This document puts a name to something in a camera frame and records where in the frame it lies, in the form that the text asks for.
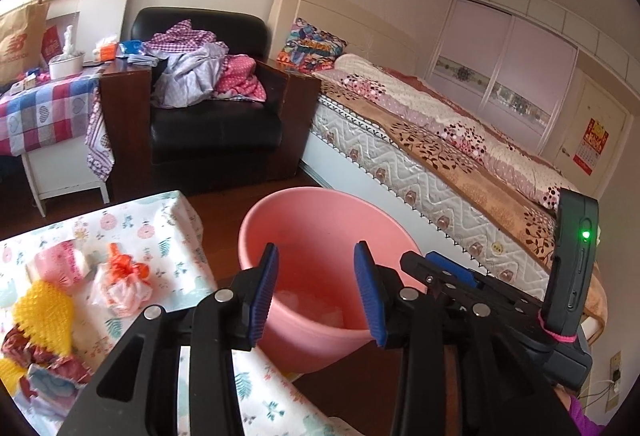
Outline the person's right hand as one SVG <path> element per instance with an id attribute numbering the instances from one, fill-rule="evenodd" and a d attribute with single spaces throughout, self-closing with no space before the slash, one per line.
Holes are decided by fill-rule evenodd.
<path id="1" fill-rule="evenodd" d="M 602 433 L 604 426 L 591 421 L 588 416 L 585 415 L 582 405 L 574 395 L 570 394 L 562 386 L 555 386 L 554 391 L 563 406 L 567 408 L 570 417 L 582 436 L 599 436 Z"/>

